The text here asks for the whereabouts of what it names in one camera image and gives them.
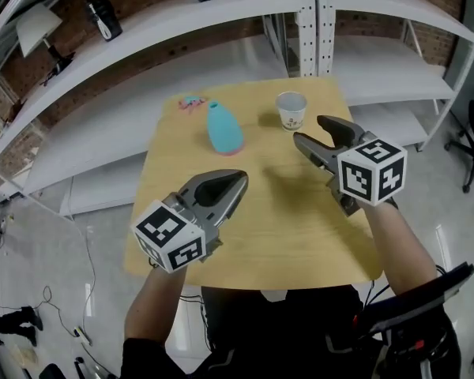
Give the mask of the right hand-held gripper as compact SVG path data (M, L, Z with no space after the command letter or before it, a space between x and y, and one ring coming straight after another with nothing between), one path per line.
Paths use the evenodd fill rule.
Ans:
M352 123L326 115L318 116L318 124L332 138L338 151L305 133L293 133L296 148L316 167L337 168L334 197L345 215L359 210L358 201L377 206L404 188L407 151L400 145L383 140L371 132L354 144L356 133Z

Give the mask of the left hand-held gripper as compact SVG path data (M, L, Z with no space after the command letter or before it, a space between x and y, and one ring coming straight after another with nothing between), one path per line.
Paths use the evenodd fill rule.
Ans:
M168 273L204 261L221 245L218 227L231 218L247 187L245 171L197 174L134 217L132 233L149 259Z

